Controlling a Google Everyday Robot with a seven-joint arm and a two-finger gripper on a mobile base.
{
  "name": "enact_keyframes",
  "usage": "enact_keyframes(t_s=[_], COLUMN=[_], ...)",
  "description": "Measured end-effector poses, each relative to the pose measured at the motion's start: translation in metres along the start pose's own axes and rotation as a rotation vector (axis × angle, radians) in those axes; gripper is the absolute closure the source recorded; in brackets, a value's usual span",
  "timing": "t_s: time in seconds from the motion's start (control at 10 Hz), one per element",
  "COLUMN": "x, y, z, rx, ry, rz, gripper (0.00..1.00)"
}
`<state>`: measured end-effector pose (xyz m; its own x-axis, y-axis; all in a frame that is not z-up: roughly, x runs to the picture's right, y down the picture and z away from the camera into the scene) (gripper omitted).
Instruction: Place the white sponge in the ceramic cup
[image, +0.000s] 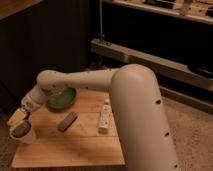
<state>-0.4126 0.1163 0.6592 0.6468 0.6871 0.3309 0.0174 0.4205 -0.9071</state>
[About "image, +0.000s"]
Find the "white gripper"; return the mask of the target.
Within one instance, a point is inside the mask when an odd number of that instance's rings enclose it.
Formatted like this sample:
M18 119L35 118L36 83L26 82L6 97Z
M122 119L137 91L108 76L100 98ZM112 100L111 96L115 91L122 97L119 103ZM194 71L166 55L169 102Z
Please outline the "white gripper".
M28 112L24 113L21 108L18 108L9 118L7 122L8 126L13 126L22 119L28 120L30 117L30 112L36 111L39 108L39 105L29 95L25 95L21 100L21 107Z

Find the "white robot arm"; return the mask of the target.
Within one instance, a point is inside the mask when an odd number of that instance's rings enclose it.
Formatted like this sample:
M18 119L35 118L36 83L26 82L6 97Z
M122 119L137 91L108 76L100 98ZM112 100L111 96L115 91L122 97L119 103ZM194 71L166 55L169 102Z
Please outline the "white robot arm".
M128 171L181 171L154 72L139 64L76 73L44 70L7 122L10 129L61 90L81 88L109 94Z

